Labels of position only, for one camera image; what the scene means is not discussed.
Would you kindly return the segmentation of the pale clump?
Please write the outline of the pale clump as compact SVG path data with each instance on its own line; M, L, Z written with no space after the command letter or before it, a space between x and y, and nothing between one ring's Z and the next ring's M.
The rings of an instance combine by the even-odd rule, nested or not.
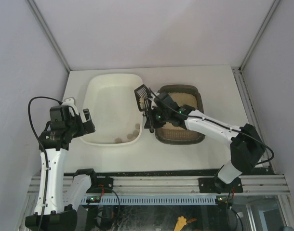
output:
M143 97L139 99L139 105L141 109L145 108L145 99Z

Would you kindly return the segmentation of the black litter scoop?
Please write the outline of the black litter scoop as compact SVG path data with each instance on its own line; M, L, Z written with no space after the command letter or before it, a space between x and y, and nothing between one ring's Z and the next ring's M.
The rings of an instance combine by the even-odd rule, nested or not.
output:
M142 84L134 90L134 95L138 110L143 113L146 118L144 129L148 129L150 133L154 133L154 125L151 112L151 91L145 84Z

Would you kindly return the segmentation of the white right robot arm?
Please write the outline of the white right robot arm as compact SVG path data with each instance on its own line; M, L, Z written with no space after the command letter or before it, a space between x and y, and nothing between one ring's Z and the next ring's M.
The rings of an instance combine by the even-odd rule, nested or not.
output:
M165 123L201 133L224 144L230 150L230 160L213 177L214 191L229 190L233 181L250 173L265 153L267 146L260 139L254 126L243 127L212 120L198 109L184 105L175 110L169 107L151 107L146 110L146 128L161 128Z

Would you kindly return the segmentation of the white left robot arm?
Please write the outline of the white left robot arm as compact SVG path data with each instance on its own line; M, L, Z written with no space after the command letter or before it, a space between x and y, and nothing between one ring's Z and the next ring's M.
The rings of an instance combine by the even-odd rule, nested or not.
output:
M76 172L70 188L63 191L64 167L74 138L94 133L88 109L81 113L73 97L50 108L50 120L36 136L41 158L40 189L33 215L25 218L31 231L73 231L77 227L78 207L92 185L93 169Z

